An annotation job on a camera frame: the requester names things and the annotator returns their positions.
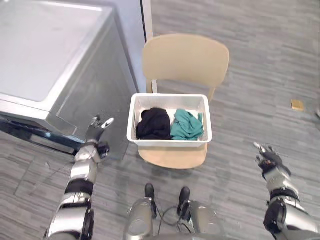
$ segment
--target small yellow object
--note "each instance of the small yellow object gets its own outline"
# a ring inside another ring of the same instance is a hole
[[[292,109],[297,111],[303,111],[304,103],[302,101],[299,101],[297,99],[291,99]]]

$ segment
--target cable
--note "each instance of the cable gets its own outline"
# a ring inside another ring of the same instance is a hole
[[[178,219],[178,221],[176,221],[176,222],[174,222],[174,223],[171,223],[171,222],[168,222],[168,221],[165,220],[165,215],[166,215],[170,210],[172,210],[172,209],[177,209],[177,208],[178,208],[177,206],[171,206],[171,207],[169,207],[167,210],[165,210],[165,211],[163,212],[163,214],[161,214],[158,206],[156,205],[156,209],[157,209],[157,211],[158,211],[158,213],[159,213],[159,216],[160,216],[160,218],[161,218],[160,224],[159,224],[159,229],[158,229],[158,235],[160,234],[162,222],[164,222],[165,224],[167,224],[167,225],[169,225],[169,226],[171,226],[171,227],[176,227],[176,226],[177,226],[177,227],[178,227],[178,230],[181,232],[181,229],[180,229],[180,227],[179,227],[179,223],[180,223],[180,221],[181,221],[181,219],[182,219],[182,216],[180,216],[179,219]]]
[[[47,176],[43,181],[39,181],[38,183],[36,183],[33,187],[33,190],[29,193],[29,195],[33,194],[37,188],[40,186],[40,184],[45,183],[48,179],[50,179],[53,175],[55,175],[56,173],[60,172],[60,170],[64,169],[67,165],[69,164],[74,164],[74,161],[69,161],[66,164],[64,164],[62,167],[60,167],[58,170],[54,171],[50,176]]]
[[[180,223],[180,225],[184,226],[189,231],[189,233],[193,234],[193,232],[190,230],[190,228],[186,224]]]

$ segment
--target folded cloth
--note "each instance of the folded cloth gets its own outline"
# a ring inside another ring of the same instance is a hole
[[[151,108],[141,114],[136,126],[136,138],[141,140],[170,140],[170,118],[166,110]]]
[[[202,115],[198,114],[196,119],[190,112],[178,109],[174,114],[175,120],[171,126],[172,140],[196,141],[204,134]]]

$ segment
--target appliance lid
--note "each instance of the appliance lid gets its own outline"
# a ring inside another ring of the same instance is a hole
[[[69,80],[62,75],[82,59],[105,13],[63,2],[0,3],[0,100],[49,111]]]

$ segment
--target chair seat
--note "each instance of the chair seat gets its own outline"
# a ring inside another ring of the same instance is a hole
[[[169,169],[193,169],[206,160],[208,144],[200,147],[142,147],[140,156],[148,163]]]

